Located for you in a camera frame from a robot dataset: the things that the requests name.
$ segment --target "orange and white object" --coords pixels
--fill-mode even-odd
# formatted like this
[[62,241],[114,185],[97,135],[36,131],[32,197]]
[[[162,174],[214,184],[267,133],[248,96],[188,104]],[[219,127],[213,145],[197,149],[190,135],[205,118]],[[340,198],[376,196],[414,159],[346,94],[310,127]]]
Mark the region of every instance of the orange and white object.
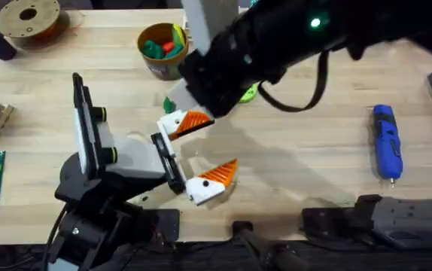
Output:
[[200,111],[176,110],[167,114],[157,121],[157,126],[167,146],[169,155],[175,156],[171,141],[198,129],[213,124],[214,121],[205,113]]
[[196,205],[200,205],[222,194],[226,190],[226,187],[230,186],[237,169],[238,160],[234,159],[187,180],[187,196],[193,200]]

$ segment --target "blue electric screwdriver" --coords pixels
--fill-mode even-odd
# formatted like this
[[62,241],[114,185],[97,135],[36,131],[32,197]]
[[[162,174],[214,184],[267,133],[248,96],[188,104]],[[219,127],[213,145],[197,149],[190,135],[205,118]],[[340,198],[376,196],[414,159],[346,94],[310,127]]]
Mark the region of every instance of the blue electric screwdriver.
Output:
[[390,106],[375,105],[373,125],[379,174],[384,179],[390,179],[391,186],[394,187],[395,180],[402,175],[403,161],[397,121],[395,121],[394,112]]

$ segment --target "red block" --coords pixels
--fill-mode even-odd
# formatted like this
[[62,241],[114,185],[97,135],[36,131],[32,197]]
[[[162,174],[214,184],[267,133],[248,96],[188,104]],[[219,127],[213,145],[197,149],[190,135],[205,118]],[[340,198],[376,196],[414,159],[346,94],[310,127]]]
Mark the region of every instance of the red block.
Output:
[[169,53],[172,49],[174,49],[174,41],[166,42],[165,44],[163,44],[164,53]]

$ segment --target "orange object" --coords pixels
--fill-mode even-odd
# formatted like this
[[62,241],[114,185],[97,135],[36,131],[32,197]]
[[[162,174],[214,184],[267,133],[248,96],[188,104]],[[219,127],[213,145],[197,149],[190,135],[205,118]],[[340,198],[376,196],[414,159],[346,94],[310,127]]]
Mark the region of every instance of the orange object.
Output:
[[169,41],[163,44],[164,53],[169,53],[172,49],[174,49],[174,41]]
[[169,138],[171,140],[177,139],[178,137],[183,136],[185,131],[194,128],[196,128],[194,130],[197,130],[199,129],[197,128],[198,126],[203,128],[209,122],[211,122],[211,119],[206,114],[198,111],[188,111],[181,124],[179,124],[176,132],[170,134]]
[[206,178],[211,181],[219,181],[220,183],[224,184],[225,187],[227,187],[233,180],[233,176],[237,168],[238,160],[234,159],[215,169],[211,169],[207,172],[202,173],[199,177]]

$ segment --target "cup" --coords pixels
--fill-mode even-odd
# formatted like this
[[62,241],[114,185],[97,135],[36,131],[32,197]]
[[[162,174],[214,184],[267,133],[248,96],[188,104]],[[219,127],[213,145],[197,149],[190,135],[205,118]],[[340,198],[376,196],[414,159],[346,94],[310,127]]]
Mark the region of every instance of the cup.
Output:
[[177,55],[168,59],[152,59],[145,56],[142,52],[144,44],[147,40],[152,40],[159,45],[163,45],[168,41],[172,41],[172,23],[158,23],[147,27],[138,37],[138,49],[142,58],[151,72],[159,79],[164,81],[176,80],[181,78],[178,66],[187,55],[189,41],[186,33],[184,33],[184,48]]

